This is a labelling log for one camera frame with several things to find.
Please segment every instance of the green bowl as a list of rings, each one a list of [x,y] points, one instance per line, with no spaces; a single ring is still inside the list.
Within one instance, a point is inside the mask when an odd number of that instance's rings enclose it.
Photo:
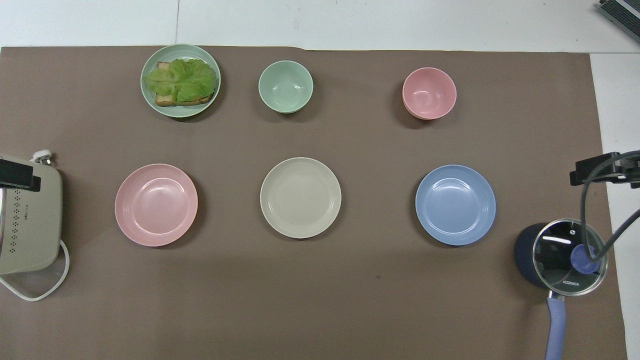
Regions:
[[[258,80],[262,101],[279,113],[294,113],[311,99],[314,80],[309,71],[291,60],[276,61],[267,66]]]

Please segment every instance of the white cable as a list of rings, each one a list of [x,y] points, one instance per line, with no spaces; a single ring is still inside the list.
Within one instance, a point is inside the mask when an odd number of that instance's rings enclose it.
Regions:
[[[18,295],[18,297],[20,297],[23,300],[38,301],[46,298],[50,293],[52,293],[55,289],[57,289],[58,286],[60,286],[60,284],[62,284],[62,282],[67,277],[67,272],[69,272],[69,251],[67,250],[67,246],[62,241],[62,239],[60,240],[60,246],[62,246],[62,250],[65,252],[65,271],[62,273],[62,277],[60,277],[60,280],[58,280],[58,282],[46,293],[40,295],[39,297],[28,297],[25,294],[16,290],[13,286],[9,285],[6,281],[3,280],[2,277],[0,277],[0,283],[2,283],[2,285],[5,285],[7,289],[11,290],[12,293]]]

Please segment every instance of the blue plate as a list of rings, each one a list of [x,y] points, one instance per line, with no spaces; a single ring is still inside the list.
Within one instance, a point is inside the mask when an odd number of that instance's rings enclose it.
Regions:
[[[420,182],[415,212],[422,227],[436,240],[467,245],[491,228],[495,196],[479,172],[462,165],[445,165]]]

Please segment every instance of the pink bowl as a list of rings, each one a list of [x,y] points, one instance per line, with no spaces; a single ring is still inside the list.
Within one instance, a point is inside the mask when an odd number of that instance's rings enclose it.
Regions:
[[[411,115],[422,120],[443,117],[453,109],[458,93],[446,72],[423,67],[409,74],[402,86],[402,101]]]

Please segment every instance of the pink plate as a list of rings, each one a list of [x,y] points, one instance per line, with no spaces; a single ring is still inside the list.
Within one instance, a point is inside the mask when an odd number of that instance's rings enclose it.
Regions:
[[[116,221],[131,240],[162,246],[178,240],[193,223],[198,194],[182,170],[151,164],[131,173],[116,195]]]

